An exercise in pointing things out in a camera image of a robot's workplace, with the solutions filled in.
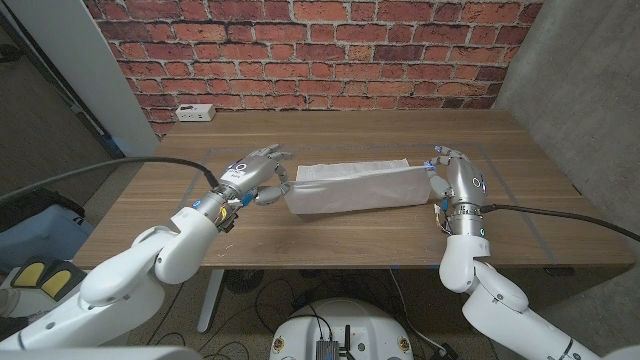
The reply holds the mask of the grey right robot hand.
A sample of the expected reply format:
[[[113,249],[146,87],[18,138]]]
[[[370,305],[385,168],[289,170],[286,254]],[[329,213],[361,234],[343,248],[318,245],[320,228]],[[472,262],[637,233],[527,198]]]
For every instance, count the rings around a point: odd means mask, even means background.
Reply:
[[[459,150],[436,145],[438,155],[425,164],[431,190],[452,206],[484,205],[486,183],[480,170]]]

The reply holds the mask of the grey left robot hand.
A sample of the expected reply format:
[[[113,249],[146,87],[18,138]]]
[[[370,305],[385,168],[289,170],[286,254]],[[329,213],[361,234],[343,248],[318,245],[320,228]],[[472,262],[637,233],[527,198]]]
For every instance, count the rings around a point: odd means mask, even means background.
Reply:
[[[279,200],[291,188],[281,162],[295,158],[281,148],[279,144],[272,144],[229,165],[219,179],[219,192],[226,199],[237,199],[244,205],[251,200],[257,205],[269,205]]]

